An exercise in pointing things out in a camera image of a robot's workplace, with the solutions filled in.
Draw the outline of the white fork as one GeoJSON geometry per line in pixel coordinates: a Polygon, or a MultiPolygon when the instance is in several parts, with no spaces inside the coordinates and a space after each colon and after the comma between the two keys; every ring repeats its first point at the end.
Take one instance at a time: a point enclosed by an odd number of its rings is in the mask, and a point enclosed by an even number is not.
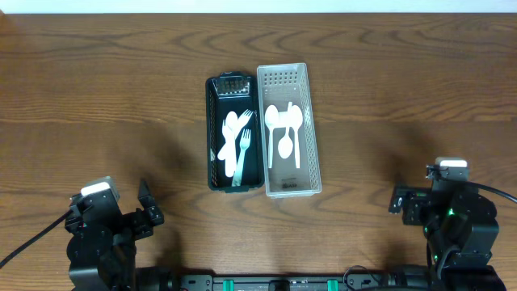
{"type": "Polygon", "coordinates": [[[237,139],[239,133],[243,130],[243,128],[248,124],[250,118],[254,115],[254,113],[246,109],[238,118],[237,121],[233,123],[233,134],[234,139],[237,139]]]}
{"type": "Polygon", "coordinates": [[[223,138],[225,139],[225,144],[222,146],[219,154],[218,154],[218,158],[220,160],[226,160],[226,156],[227,156],[227,153],[228,153],[228,148],[229,148],[229,139],[230,139],[230,134],[232,133],[232,130],[230,129],[230,127],[226,124],[226,120],[223,120],[223,123],[222,123],[222,134],[223,134],[223,138]]]}

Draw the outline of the mint green plastic fork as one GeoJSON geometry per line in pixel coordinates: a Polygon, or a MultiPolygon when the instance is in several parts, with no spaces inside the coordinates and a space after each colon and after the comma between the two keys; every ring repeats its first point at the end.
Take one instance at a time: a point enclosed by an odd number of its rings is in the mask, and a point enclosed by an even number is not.
{"type": "Polygon", "coordinates": [[[238,187],[242,184],[242,175],[244,170],[244,162],[246,159],[246,151],[250,147],[250,141],[251,141],[251,130],[250,129],[244,129],[242,131],[241,139],[240,139],[240,152],[239,157],[237,160],[237,168],[233,176],[232,180],[232,186],[238,187]]]}

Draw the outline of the white spoon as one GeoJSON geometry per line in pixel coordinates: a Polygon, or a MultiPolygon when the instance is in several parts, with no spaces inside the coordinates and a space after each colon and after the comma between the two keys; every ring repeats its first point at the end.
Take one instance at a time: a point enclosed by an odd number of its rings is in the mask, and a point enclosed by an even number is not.
{"type": "Polygon", "coordinates": [[[265,125],[269,131],[268,143],[267,143],[267,164],[269,168],[273,166],[273,142],[274,142],[274,129],[280,125],[279,112],[275,105],[270,105],[264,115],[265,125]]]}
{"type": "Polygon", "coordinates": [[[294,154],[296,168],[301,167],[301,154],[300,154],[300,142],[299,142],[299,129],[303,123],[303,114],[301,109],[297,105],[292,105],[288,109],[290,115],[291,127],[294,131],[294,154]]]}
{"type": "Polygon", "coordinates": [[[232,130],[232,133],[230,134],[230,139],[229,139],[228,153],[227,153],[226,160],[225,160],[225,174],[227,177],[233,177],[234,172],[237,167],[235,139],[234,139],[234,134],[233,134],[233,123],[237,121],[237,113],[234,111],[229,112],[227,117],[225,118],[225,120],[226,120],[226,124],[232,130]]]}

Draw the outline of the white spoon bowl down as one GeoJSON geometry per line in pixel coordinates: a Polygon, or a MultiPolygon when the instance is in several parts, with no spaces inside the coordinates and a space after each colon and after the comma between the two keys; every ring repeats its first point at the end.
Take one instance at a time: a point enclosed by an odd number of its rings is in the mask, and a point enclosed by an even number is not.
{"type": "Polygon", "coordinates": [[[292,153],[292,147],[293,147],[293,143],[292,143],[292,140],[289,136],[289,132],[290,132],[290,128],[291,128],[291,125],[290,125],[290,122],[288,120],[289,118],[289,109],[292,107],[292,102],[289,102],[288,103],[288,110],[285,111],[285,112],[280,112],[279,113],[279,122],[280,122],[280,125],[285,128],[285,134],[284,136],[279,140],[279,143],[278,143],[278,151],[279,151],[279,155],[281,158],[283,159],[287,159],[291,153],[292,153]]]}

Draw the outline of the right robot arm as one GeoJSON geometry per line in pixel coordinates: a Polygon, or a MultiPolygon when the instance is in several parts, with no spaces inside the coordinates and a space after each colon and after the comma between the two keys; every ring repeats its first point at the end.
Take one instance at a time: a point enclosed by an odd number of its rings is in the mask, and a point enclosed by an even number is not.
{"type": "Polygon", "coordinates": [[[390,213],[421,226],[427,241],[427,289],[504,290],[489,261],[499,234],[495,204],[480,190],[516,202],[511,194],[469,181],[467,167],[427,166],[429,188],[397,185],[390,213]]]}

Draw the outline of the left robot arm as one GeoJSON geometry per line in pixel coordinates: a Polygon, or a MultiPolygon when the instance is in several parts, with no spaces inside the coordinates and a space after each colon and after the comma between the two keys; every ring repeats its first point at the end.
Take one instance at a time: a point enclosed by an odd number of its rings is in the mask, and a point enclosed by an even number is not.
{"type": "Polygon", "coordinates": [[[170,273],[159,267],[136,266],[136,241],[153,235],[164,216],[145,180],[137,199],[141,207],[123,214],[120,194],[107,176],[72,196],[65,229],[69,278],[76,290],[170,290],[170,273]]]}

